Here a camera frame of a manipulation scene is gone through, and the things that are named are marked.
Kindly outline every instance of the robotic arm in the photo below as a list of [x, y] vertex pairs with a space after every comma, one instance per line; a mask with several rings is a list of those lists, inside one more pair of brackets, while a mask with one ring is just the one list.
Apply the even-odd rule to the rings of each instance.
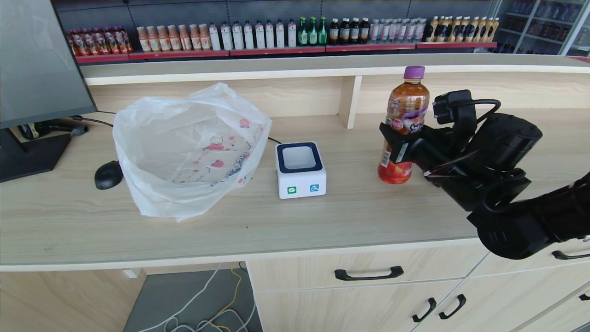
[[[495, 106], [477, 119], [478, 104]], [[551, 193], [512, 202], [530, 184], [516, 164], [543, 136], [534, 124], [495, 113], [498, 100], [473, 100], [469, 90], [438, 96], [433, 105], [437, 122], [453, 123], [452, 128], [424, 126], [421, 132], [402, 135], [380, 125], [392, 148], [390, 160], [412, 161], [429, 182], [471, 212], [467, 220], [489, 251], [524, 259], [552, 243], [590, 234], [590, 173]], [[553, 255], [570, 258], [561, 252]]]

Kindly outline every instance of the computer monitor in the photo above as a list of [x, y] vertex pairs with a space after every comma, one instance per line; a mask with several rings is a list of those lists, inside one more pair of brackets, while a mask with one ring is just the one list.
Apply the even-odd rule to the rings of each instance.
[[96, 111], [51, 0], [0, 0], [0, 182], [51, 171], [70, 135], [10, 127]]

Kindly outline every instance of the floor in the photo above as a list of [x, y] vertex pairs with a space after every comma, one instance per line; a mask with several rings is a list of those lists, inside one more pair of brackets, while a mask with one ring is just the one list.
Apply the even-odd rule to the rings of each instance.
[[[252, 287], [247, 273], [240, 269], [235, 269], [234, 272], [242, 277], [242, 281], [238, 287], [236, 300], [230, 308], [235, 310], [245, 322], [254, 306]], [[202, 271], [149, 275], [137, 297], [123, 332], [138, 332], [165, 321], [203, 289], [212, 273], [213, 271]], [[219, 270], [206, 290], [177, 316], [179, 324], [186, 324], [196, 329], [195, 327], [200, 321], [215, 316], [231, 302], [237, 282], [238, 277], [233, 275], [230, 270]], [[166, 331], [171, 331], [176, 326], [175, 324], [174, 320], [170, 321]], [[237, 332], [242, 326], [242, 323], [232, 313], [220, 315], [215, 320], [215, 324], [228, 328], [227, 330], [221, 328], [223, 332]], [[164, 327], [159, 326], [151, 331], [164, 331]], [[189, 331], [185, 328], [178, 329], [178, 332]], [[247, 331], [262, 332], [257, 311], [254, 312], [252, 320], [248, 323]], [[219, 330], [205, 326], [200, 332], [219, 332]]]

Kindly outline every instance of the red shelf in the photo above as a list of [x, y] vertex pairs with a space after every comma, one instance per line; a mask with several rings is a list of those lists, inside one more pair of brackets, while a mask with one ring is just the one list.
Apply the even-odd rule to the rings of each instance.
[[80, 57], [76, 57], [76, 61], [78, 63], [129, 61], [129, 55], [128, 54], [105, 54], [103, 56], [80, 56]]
[[416, 48], [476, 48], [476, 47], [496, 47], [495, 41], [491, 43], [448, 43], [446, 41], [432, 42], [432, 43], [418, 43]]
[[256, 48], [254, 50], [231, 50], [232, 56], [259, 56], [263, 54], [300, 54], [300, 53], [324, 53], [324, 46], [284, 47], [284, 48]]
[[129, 60], [144, 60], [157, 58], [227, 57], [229, 55], [229, 51], [138, 52], [129, 54]]
[[413, 50], [416, 44], [328, 45], [326, 52]]

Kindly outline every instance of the monitor stand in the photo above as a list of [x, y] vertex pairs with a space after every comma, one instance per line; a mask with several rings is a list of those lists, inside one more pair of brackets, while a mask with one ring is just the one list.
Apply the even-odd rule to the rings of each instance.
[[9, 129], [0, 129], [0, 183], [53, 170], [70, 143], [70, 134], [21, 143]]

